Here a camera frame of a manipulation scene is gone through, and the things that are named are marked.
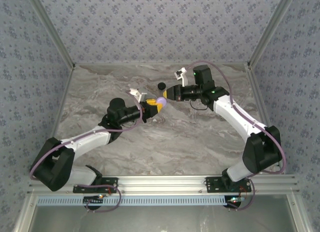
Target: blue patterned wall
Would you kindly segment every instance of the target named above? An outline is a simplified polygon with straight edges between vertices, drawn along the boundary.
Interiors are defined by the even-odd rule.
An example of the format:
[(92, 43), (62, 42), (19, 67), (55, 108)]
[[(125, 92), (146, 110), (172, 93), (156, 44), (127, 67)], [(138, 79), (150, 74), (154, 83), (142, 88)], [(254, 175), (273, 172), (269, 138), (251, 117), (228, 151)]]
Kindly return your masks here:
[(254, 71), (320, 231), (320, 0), (293, 0)]
[(28, 169), (49, 137), (69, 75), (28, 0), (0, 0), (0, 231), (11, 231)]
[(41, 0), (75, 63), (248, 61), (279, 0)]

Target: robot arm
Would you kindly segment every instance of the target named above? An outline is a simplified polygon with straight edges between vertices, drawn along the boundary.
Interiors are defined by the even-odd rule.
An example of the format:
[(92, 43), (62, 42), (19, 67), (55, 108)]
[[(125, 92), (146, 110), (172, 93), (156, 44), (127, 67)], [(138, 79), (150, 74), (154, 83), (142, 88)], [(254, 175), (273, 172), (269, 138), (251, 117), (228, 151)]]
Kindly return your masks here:
[(123, 99), (114, 98), (110, 101), (107, 114), (94, 129), (61, 141), (54, 137), (48, 139), (31, 166), (32, 176), (52, 191), (59, 190), (65, 184), (91, 184), (99, 172), (90, 166), (76, 168), (73, 162), (92, 149), (115, 141), (123, 131), (129, 130), (122, 130), (121, 125), (139, 119), (141, 114), (143, 122), (146, 122), (166, 105), (163, 98), (143, 101), (144, 93), (133, 89), (130, 93), (138, 100), (139, 107), (126, 107)]
[(253, 121), (254, 125), (264, 128), (280, 143), (280, 133), (276, 127), (266, 127), (252, 118), (237, 103), (231, 104), (229, 92), (222, 87), (215, 86), (210, 68), (207, 65), (195, 67), (193, 75), (195, 85), (175, 85), (168, 88), (163, 96), (174, 101), (200, 99), (204, 105), (221, 115), (240, 134), (245, 142), (242, 160), (222, 172), (222, 181), (227, 190), (232, 190), (238, 186), (237, 182), (281, 160), (280, 151), (273, 141), (241, 117), (234, 106), (245, 117)]

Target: gray marble tabletop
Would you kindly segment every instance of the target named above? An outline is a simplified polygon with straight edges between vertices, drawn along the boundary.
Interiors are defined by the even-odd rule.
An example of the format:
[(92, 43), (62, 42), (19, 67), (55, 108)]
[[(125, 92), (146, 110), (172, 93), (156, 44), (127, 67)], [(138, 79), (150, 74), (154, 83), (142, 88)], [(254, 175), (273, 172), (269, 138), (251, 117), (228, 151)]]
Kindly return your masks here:
[[(72, 137), (94, 128), (112, 98), (121, 97), (127, 106), (133, 106), (134, 102), (125, 93), (129, 88), (145, 89), (154, 98), (161, 96), (157, 84), (165, 82), (170, 87), (180, 83), (174, 72), (182, 66), (185, 65), (76, 66), (57, 138)], [(244, 66), (219, 67), (229, 78), (237, 103), (259, 119)], [(227, 89), (218, 71), (212, 68), (211, 72), (216, 86)], [(187, 76), (189, 83), (193, 83), (192, 71)], [(192, 104), (197, 108), (205, 107), (198, 101)], [(122, 133), (109, 145), (88, 152), (74, 164), (89, 164), (104, 175), (220, 174), (241, 158), (244, 146), (237, 132), (211, 110), (196, 111), (190, 107), (189, 101), (168, 101), (167, 106), (147, 123)]]

